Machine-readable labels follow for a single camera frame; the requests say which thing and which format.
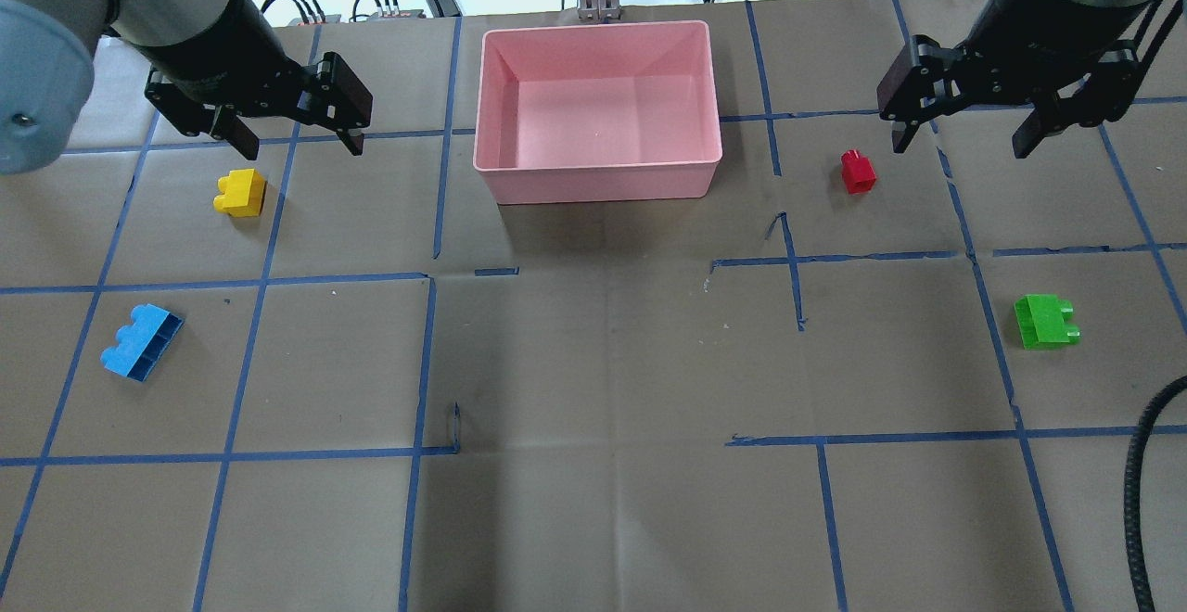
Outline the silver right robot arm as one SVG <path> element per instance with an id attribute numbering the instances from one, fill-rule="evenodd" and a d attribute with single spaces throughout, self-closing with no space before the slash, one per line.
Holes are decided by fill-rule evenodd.
<path id="1" fill-rule="evenodd" d="M 1068 127 L 1119 121 L 1183 18 L 1176 0 L 1153 32 L 1162 1 L 988 0 L 954 47 L 910 36 L 876 89 L 893 149 L 904 152 L 925 123 L 976 106 L 1030 106 L 1013 134 L 1018 159 Z"/>

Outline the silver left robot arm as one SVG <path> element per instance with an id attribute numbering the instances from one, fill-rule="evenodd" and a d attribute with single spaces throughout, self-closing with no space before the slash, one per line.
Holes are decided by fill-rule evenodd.
<path id="1" fill-rule="evenodd" d="M 104 34 L 151 64 L 145 97 L 186 138 L 256 159 L 249 117 L 288 117 L 364 151 L 369 89 L 341 55 L 288 58 L 250 0 L 1 0 L 1 168 L 33 172 L 62 155 L 95 79 Z"/>

